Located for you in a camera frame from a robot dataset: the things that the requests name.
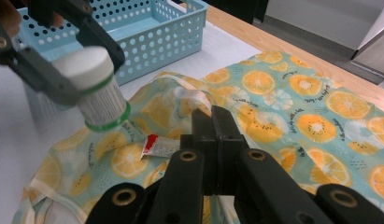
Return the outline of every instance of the robotic arm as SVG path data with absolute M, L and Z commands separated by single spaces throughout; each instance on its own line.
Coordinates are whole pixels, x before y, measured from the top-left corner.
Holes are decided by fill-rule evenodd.
M 28 14 L 46 27 L 53 13 L 62 15 L 78 27 L 77 41 L 83 46 L 101 46 L 107 49 L 117 71 L 125 57 L 120 46 L 92 18 L 90 4 L 83 0 L 29 0 Z M 43 91 L 55 103 L 75 105 L 79 93 L 72 83 L 31 48 L 16 51 L 11 39 L 0 25 L 0 64 L 8 65 L 35 91 Z

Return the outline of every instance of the floor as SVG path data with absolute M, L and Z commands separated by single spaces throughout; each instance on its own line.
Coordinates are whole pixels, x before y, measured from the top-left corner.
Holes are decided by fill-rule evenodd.
M 384 75 L 361 68 L 350 60 L 355 52 L 353 49 L 268 16 L 263 22 L 255 20 L 253 25 L 374 84 L 384 81 Z

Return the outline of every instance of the fabric cloth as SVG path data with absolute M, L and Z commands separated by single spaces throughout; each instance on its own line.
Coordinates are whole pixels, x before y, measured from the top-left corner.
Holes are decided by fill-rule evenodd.
M 384 112 L 287 53 L 266 51 L 201 80 L 164 72 L 129 103 L 121 127 L 82 128 L 52 146 L 13 223 L 39 223 L 52 201 L 83 223 L 110 187 L 147 187 L 164 175 L 168 159 L 140 160 L 146 137 L 179 139 L 191 133 L 191 112 L 210 114 L 211 105 L 230 110 L 249 147 L 273 155 L 302 189 L 345 185 L 384 211 Z M 204 221 L 237 223 L 227 201 L 205 198 Z

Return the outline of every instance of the light blue plastic basket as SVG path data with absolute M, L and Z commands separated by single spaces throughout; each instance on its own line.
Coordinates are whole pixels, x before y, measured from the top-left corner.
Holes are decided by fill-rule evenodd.
M 187 0 L 184 13 L 167 1 L 90 0 L 92 16 L 124 51 L 125 65 L 115 74 L 119 85 L 201 49 L 207 4 Z M 20 13 L 21 44 L 36 49 L 46 60 L 82 48 L 75 38 L 78 28 L 68 21 L 47 29 L 29 18 L 26 9 Z

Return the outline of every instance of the white table surface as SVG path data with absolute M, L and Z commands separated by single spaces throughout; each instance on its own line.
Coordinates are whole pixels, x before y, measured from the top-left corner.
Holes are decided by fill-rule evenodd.
M 200 78 L 247 59 L 259 51 L 207 22 L 201 51 L 121 86 L 129 99 L 160 71 Z M 28 185 L 50 146 L 83 125 L 76 108 L 57 110 L 42 95 L 25 91 L 21 80 L 0 66 L 0 223 L 10 223 L 22 187 Z M 78 223 L 64 206 L 54 203 L 46 223 Z

